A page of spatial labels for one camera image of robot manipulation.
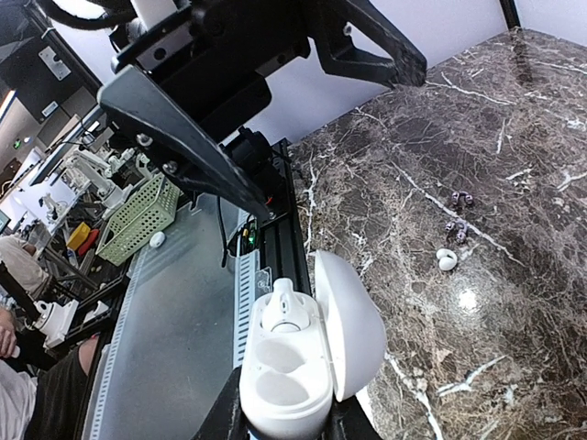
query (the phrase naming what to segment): ceiling light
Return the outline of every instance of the ceiling light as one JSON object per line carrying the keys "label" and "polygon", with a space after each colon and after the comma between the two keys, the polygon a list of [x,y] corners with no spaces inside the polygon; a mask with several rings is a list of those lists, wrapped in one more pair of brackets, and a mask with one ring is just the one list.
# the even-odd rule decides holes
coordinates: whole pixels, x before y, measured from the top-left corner
{"label": "ceiling light", "polygon": [[11,90],[6,95],[4,102],[2,103],[2,105],[0,105],[0,121],[2,121],[2,119],[4,118],[6,112],[8,111],[8,108],[10,108],[10,105],[14,101],[16,95],[17,91],[15,90]]}

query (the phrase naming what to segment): white t-shirt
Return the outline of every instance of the white t-shirt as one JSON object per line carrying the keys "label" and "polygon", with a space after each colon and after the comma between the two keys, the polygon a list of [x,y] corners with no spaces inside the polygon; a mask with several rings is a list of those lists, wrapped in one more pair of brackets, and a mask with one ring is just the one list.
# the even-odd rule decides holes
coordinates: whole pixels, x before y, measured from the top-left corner
{"label": "white t-shirt", "polygon": [[0,360],[0,440],[22,440],[35,409],[37,382]]}
{"label": "white t-shirt", "polygon": [[0,259],[6,264],[10,275],[27,291],[36,298],[39,290],[49,278],[47,273],[24,249],[25,240],[16,236],[0,236]]}

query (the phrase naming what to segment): white wall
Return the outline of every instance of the white wall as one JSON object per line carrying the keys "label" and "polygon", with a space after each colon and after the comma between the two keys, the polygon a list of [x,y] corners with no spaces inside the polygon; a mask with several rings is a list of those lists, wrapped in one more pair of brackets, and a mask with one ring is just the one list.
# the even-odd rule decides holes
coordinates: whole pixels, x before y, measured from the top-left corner
{"label": "white wall", "polygon": [[[76,4],[62,2],[71,11],[69,3]],[[425,54],[430,67],[506,31],[499,0],[372,2]],[[98,78],[107,81],[112,77],[109,69],[114,51],[103,32],[56,28]],[[358,47],[372,47],[370,41],[355,34]],[[283,137],[296,141],[382,90],[375,84],[325,75],[315,53],[309,60],[295,60],[273,74],[269,85],[273,94],[270,107],[249,124],[262,130],[269,141]]]}
{"label": "white wall", "polygon": [[522,28],[587,46],[587,0],[515,0]]}

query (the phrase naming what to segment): earbud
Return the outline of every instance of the earbud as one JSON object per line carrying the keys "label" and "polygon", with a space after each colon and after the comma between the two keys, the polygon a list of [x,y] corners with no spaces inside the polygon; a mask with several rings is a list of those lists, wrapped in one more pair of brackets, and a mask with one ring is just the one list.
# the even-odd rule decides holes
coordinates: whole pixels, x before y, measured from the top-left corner
{"label": "earbud", "polygon": [[287,278],[273,283],[273,293],[263,312],[261,325],[269,332],[291,333],[310,325],[310,316],[294,292],[294,284]]}

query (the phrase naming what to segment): marble table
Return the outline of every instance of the marble table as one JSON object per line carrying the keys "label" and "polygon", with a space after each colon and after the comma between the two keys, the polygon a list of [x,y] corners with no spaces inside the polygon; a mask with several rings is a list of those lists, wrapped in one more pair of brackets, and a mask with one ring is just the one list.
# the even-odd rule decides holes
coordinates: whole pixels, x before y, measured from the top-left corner
{"label": "marble table", "polygon": [[309,264],[350,260],[387,325],[383,438],[587,438],[587,48],[500,35],[292,151]]}

